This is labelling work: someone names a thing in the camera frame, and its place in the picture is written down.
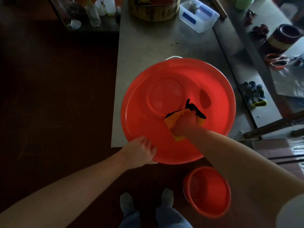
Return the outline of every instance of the hand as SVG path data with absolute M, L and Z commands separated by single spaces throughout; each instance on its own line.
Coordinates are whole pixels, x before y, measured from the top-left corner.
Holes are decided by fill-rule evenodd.
M 141 167 L 145 164 L 157 164 L 152 161 L 156 154 L 156 146 L 151 148 L 151 141 L 145 136 L 140 136 L 130 141 L 119 152 L 128 169 Z
M 185 136 L 192 126 L 196 126 L 195 114 L 196 112 L 193 110 L 191 113 L 185 112 L 184 115 L 180 115 L 175 127 L 171 128 L 172 134 L 175 136 Z

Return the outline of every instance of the bucket handle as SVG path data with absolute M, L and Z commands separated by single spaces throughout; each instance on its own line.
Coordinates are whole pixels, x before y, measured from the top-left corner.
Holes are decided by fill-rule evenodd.
M 169 58 L 165 59 L 165 61 L 166 61 L 166 60 L 169 60 L 169 59 L 171 59 L 171 58 L 173 58 L 173 57 L 182 58 L 182 57 L 180 57 L 180 56 L 172 56 L 172 57 L 169 57 Z
M 183 188 L 183 192 L 184 192 L 184 196 L 185 196 L 186 200 L 188 201 L 188 203 L 191 204 L 191 202 L 189 202 L 188 198 L 187 198 L 186 195 L 185 195 L 185 189 L 184 189 L 184 188 Z

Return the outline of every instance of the gray shoe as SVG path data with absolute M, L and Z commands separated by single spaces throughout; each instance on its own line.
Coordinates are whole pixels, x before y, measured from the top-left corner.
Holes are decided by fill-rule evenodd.
M 172 207 L 174 201 L 173 191 L 166 188 L 161 195 L 162 195 L 161 205 Z
M 127 213 L 130 210 L 134 210 L 134 205 L 133 205 L 133 199 L 132 196 L 125 192 L 120 196 L 120 208 L 123 211 L 123 213 Z

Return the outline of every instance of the clear plastic box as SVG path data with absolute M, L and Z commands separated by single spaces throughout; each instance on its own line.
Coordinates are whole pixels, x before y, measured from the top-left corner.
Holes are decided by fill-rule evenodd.
M 179 18 L 198 33 L 213 27 L 219 14 L 199 0 L 189 0 L 181 4 Z

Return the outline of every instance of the blue jeans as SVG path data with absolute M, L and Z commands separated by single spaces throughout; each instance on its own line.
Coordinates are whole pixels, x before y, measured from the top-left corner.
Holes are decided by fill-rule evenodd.
M 193 228 L 176 209 L 168 206 L 156 209 L 156 220 L 159 228 Z M 139 211 L 127 212 L 119 228 L 140 228 Z

